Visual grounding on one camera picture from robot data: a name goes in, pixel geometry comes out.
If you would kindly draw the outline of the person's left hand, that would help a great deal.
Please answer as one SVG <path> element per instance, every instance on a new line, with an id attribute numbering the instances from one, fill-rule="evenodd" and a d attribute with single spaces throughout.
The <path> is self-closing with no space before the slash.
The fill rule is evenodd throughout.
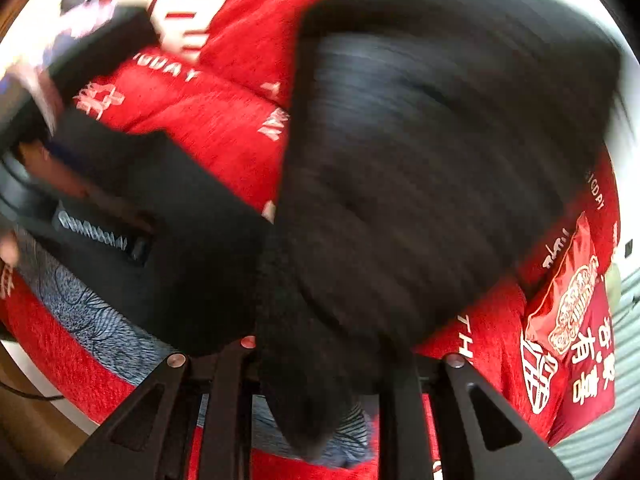
<path id="1" fill-rule="evenodd" d="M 44 119 L 48 136 L 53 136 L 63 102 L 48 73 L 23 62 L 14 63 L 6 73 L 28 91 Z M 43 141 L 21 141 L 13 151 L 30 174 L 52 188 L 82 200 L 96 196 L 98 189 L 55 158 Z"/>

